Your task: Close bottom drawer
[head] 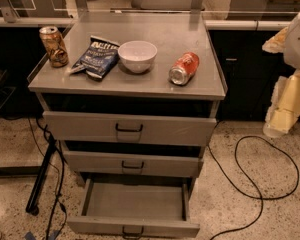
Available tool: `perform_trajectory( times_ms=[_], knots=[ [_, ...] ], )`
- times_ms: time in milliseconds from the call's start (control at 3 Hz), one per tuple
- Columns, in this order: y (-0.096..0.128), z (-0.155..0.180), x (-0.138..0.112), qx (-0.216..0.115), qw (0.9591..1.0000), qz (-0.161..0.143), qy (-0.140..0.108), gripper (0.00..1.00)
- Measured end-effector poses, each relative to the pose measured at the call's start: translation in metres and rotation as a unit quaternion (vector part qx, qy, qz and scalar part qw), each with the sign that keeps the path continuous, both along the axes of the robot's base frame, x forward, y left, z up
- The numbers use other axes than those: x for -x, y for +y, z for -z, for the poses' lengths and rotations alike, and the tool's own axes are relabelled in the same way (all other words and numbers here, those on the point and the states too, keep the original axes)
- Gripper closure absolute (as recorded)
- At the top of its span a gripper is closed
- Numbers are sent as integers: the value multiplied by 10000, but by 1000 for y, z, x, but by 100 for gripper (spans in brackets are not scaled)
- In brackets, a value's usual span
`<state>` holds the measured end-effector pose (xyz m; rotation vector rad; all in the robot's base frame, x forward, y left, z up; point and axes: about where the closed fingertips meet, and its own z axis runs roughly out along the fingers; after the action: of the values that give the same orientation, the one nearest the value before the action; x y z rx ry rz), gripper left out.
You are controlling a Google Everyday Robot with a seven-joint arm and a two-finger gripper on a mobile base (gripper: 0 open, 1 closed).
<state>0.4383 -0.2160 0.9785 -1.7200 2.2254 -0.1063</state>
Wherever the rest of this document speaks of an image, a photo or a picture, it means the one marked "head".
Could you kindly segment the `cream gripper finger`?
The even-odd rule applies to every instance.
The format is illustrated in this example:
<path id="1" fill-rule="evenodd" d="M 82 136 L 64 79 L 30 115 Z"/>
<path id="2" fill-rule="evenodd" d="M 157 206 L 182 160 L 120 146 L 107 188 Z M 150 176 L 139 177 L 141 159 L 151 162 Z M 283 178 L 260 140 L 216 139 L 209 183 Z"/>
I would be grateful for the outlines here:
<path id="1" fill-rule="evenodd" d="M 262 50 L 268 53 L 282 53 L 285 48 L 287 31 L 287 27 L 281 29 L 262 45 Z"/>
<path id="2" fill-rule="evenodd" d="M 263 126 L 263 133 L 270 137 L 270 138 L 279 138 L 284 135 L 283 132 L 280 132 L 273 128 L 270 125 L 271 118 L 273 117 L 274 111 L 277 108 L 279 99 L 282 95 L 282 92 L 284 90 L 285 84 L 286 84 L 287 78 L 280 76 L 277 80 L 277 82 L 274 85 L 272 96 L 271 96 L 271 105 L 267 110 L 266 116 L 265 116 L 265 123 Z"/>

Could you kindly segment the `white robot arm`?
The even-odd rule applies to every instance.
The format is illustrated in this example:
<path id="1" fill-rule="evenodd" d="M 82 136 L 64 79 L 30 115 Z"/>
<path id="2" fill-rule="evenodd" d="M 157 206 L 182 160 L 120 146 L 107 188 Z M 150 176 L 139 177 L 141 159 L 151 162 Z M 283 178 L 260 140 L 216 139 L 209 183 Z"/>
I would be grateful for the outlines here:
<path id="1" fill-rule="evenodd" d="M 282 53 L 284 62 L 295 68 L 289 77 L 279 77 L 268 108 L 263 133 L 271 138 L 289 132 L 300 117 L 300 12 L 291 23 L 267 40 L 262 50 Z"/>

